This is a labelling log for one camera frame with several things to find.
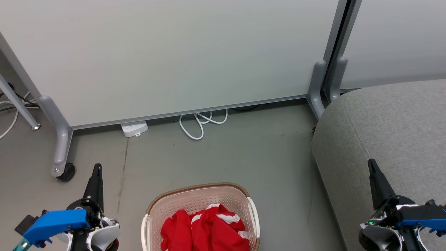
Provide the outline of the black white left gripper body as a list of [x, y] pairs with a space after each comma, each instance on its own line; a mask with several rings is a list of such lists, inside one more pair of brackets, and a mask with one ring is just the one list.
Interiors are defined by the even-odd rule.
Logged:
[[86, 222], [67, 231], [68, 251], [116, 251], [121, 227], [103, 211], [103, 199], [78, 199], [68, 210], [86, 210]]

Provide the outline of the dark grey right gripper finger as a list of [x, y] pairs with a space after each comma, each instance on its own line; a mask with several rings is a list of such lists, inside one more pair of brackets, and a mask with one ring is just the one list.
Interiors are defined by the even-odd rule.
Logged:
[[396, 194], [375, 159], [368, 160], [368, 169], [373, 209], [378, 210], [388, 199]]

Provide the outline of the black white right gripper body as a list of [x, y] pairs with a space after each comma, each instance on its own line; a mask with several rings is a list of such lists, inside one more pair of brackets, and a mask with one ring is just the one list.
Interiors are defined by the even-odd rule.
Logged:
[[363, 224], [359, 242], [366, 251], [427, 251], [420, 237], [420, 225], [407, 226], [395, 217], [403, 207], [417, 206], [405, 196], [383, 200]]

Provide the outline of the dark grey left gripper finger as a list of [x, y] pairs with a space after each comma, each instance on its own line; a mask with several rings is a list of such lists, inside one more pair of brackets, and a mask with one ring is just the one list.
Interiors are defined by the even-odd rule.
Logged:
[[96, 202], [102, 210], [104, 209], [102, 165], [100, 163], [94, 165], [83, 198], [91, 199]]

